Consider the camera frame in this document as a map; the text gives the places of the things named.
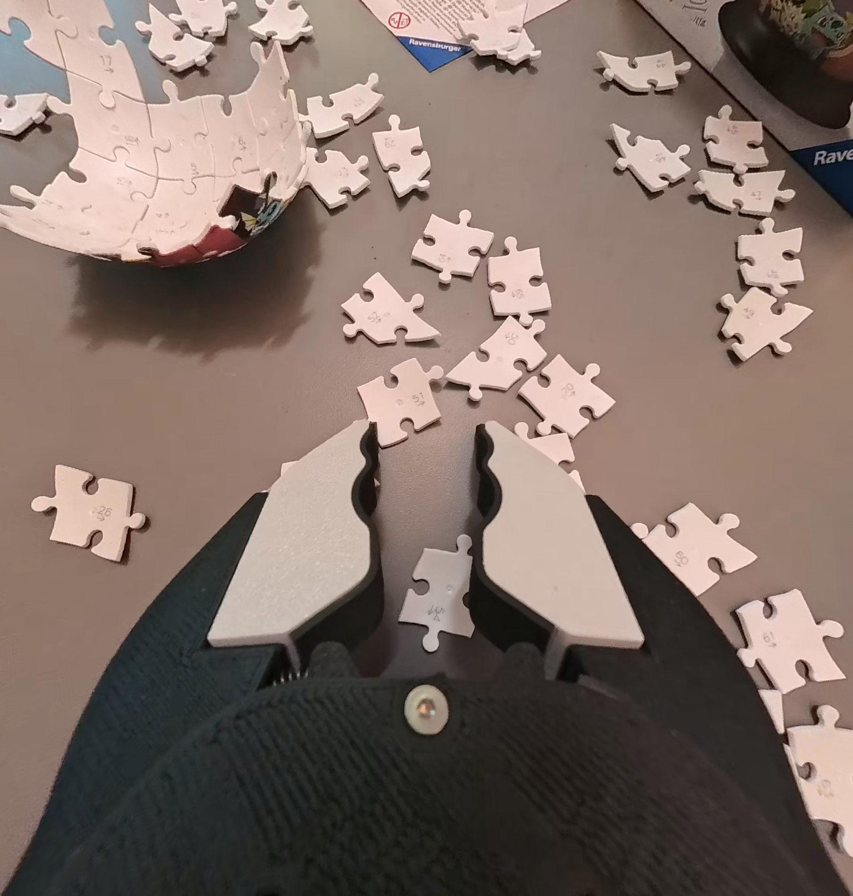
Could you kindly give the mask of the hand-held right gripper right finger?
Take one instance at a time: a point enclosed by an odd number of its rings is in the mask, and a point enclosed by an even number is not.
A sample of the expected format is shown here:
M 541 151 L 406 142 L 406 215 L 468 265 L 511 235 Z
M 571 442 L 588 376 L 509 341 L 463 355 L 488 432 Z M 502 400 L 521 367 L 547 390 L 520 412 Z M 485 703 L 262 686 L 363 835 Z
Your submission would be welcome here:
M 478 633 L 498 648 L 640 648 L 642 628 L 585 493 L 496 421 L 477 427 L 475 461 L 468 601 Z

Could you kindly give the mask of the blue puzzle box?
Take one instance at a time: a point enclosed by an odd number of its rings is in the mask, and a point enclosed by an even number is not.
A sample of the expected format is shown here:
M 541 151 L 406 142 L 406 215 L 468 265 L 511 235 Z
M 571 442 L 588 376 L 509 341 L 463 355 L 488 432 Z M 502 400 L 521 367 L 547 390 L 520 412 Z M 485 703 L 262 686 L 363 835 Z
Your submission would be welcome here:
M 853 1 L 641 6 L 853 218 Z

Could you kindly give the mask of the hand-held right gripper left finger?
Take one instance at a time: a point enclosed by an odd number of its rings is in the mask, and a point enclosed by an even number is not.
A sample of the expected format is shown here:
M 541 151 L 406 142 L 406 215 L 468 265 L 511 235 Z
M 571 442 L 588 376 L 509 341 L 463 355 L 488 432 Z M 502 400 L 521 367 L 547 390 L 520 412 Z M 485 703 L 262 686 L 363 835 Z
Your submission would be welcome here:
M 365 501 L 375 495 L 376 426 L 356 420 L 281 469 L 207 635 L 213 648 L 299 639 L 376 572 Z

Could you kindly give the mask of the assembled curved puzzle ball section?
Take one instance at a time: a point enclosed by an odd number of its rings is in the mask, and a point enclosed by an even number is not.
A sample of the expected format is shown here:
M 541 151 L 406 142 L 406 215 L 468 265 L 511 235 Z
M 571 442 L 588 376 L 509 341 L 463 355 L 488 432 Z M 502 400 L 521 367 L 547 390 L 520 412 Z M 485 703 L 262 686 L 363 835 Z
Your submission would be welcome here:
M 310 128 L 298 113 L 283 47 L 308 28 L 293 2 L 257 2 L 257 73 L 248 88 L 164 102 L 143 93 L 105 2 L 0 2 L 0 34 L 28 29 L 26 50 L 64 73 L 68 99 L 0 92 L 0 134 L 23 136 L 49 115 L 71 118 L 69 170 L 37 195 L 12 185 L 0 227 L 68 252 L 160 266 L 199 263 L 241 248 L 279 218 L 308 173 Z

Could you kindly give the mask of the white printed instruction leaflet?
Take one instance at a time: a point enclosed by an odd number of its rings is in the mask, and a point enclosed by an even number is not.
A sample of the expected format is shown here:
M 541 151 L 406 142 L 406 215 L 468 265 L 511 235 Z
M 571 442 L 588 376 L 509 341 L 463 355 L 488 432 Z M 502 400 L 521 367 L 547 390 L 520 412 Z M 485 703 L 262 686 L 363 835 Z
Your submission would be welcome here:
M 365 1 L 365 7 L 427 71 L 472 53 L 515 68 L 541 52 L 526 23 L 561 1 Z

